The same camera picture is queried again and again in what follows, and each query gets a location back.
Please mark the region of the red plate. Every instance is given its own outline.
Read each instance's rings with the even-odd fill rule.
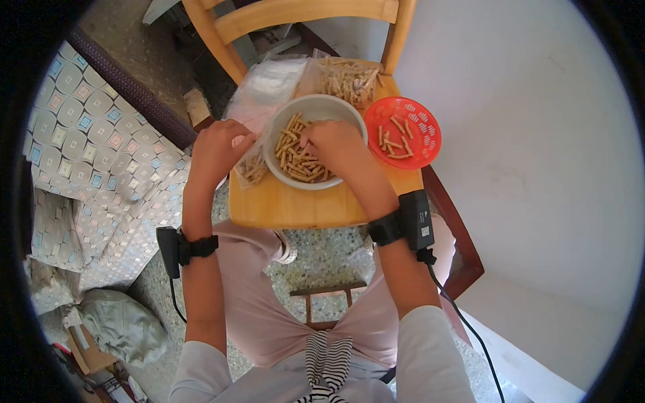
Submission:
[[[409,138],[407,133],[401,133],[390,117],[394,117],[404,128],[404,131],[404,122],[407,120],[412,138]],[[441,148],[439,124],[432,113],[417,101],[404,97],[379,99],[367,109],[365,125],[367,126],[368,144],[372,152],[397,168],[417,170],[430,164],[439,154]],[[404,159],[389,158],[389,151],[382,151],[379,146],[379,126],[382,127],[383,135],[390,132],[390,140],[398,144],[403,145],[401,136],[405,136],[413,156]],[[405,148],[393,148],[393,150],[396,155],[406,153]]]

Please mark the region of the black wrist strap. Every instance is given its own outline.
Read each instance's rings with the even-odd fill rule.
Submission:
[[[367,224],[372,241],[378,246],[385,246],[403,238],[399,227],[400,215],[400,211],[396,210]]]
[[[188,242],[182,231],[179,231],[179,264],[186,266],[193,256],[209,257],[219,247],[217,235]]]

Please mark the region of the white bowl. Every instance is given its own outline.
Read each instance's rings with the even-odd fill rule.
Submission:
[[[282,182],[298,189],[321,190],[336,186],[342,182],[342,179],[339,177],[335,177],[326,182],[305,183],[291,179],[280,169],[280,161],[275,158],[275,145],[280,138],[281,130],[289,123],[291,116],[298,112],[303,113],[301,119],[304,121],[333,120],[349,122],[359,130],[363,142],[367,143],[367,127],[365,127],[365,122],[352,105],[340,98],[323,94],[305,95],[304,97],[296,98],[284,105],[271,119],[268,131],[265,133],[268,138],[263,147],[264,160],[269,170]]]

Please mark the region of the wooden stool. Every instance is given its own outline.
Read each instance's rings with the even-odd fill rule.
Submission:
[[[328,322],[312,322],[312,295],[318,297],[331,297],[334,295],[345,294],[347,298],[347,308],[352,306],[352,291],[365,291],[367,284],[364,281],[355,282],[353,284],[347,284],[345,286],[335,286],[335,287],[322,287],[314,288],[311,290],[295,290],[291,291],[289,295],[291,298],[301,299],[304,298],[304,303],[307,307],[307,319],[306,325],[314,330],[329,330],[336,326],[338,320],[331,320]]]

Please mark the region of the wrist-mounted device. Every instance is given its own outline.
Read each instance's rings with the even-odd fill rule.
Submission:
[[[217,235],[188,242],[184,233],[173,227],[157,228],[157,243],[171,279],[179,278],[179,265],[186,266],[193,256],[208,257],[219,246]]]
[[[399,196],[399,209],[367,225],[372,241],[385,246],[401,238],[411,250],[426,249],[435,243],[426,191],[415,190]]]

